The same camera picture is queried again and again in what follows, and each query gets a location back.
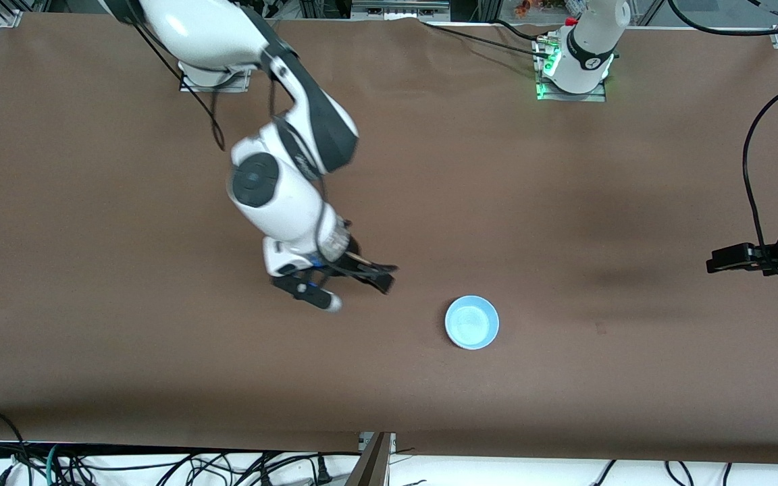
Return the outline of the light blue bowl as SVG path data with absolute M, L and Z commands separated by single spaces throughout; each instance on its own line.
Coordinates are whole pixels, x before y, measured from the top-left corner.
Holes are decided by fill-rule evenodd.
M 482 296 L 460 296 L 448 305 L 444 328 L 451 342 L 463 350 L 488 347 L 500 329 L 500 317 L 494 305 Z

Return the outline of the brown table cover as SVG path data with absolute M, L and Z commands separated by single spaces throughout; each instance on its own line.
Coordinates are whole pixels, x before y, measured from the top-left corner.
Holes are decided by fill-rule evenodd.
M 0 31 L 0 413 L 31 441 L 778 462 L 778 279 L 741 151 L 763 38 L 631 30 L 605 103 L 536 98 L 518 53 L 392 22 L 278 31 L 359 129 L 328 199 L 389 295 L 275 288 L 206 115 L 132 28 Z M 488 299 L 494 341 L 444 328 Z

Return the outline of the aluminium frame post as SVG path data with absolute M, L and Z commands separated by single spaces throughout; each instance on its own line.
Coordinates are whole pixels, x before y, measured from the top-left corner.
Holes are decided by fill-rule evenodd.
M 361 455 L 344 486 L 389 486 L 389 459 L 397 450 L 395 433 L 359 434 Z

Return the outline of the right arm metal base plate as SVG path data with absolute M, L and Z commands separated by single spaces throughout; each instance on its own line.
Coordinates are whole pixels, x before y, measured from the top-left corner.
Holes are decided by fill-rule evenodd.
M 228 65 L 223 69 L 205 69 L 177 62 L 182 74 L 182 91 L 193 92 L 246 92 L 256 65 Z

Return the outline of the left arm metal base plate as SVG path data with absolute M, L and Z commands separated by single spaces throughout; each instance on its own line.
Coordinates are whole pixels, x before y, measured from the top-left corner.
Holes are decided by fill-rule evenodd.
M 531 42 L 534 53 L 544 57 L 534 59 L 536 96 L 540 101 L 572 101 L 603 103 L 607 101 L 605 79 L 613 53 L 606 57 L 590 57 L 583 53 L 581 61 L 572 53 L 562 52 L 559 36 L 537 36 Z

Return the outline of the grey metal rail box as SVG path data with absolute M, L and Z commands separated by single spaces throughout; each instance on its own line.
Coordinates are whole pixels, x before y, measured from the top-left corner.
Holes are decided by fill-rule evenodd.
M 352 20 L 417 18 L 426 22 L 450 22 L 450 0 L 351 0 Z

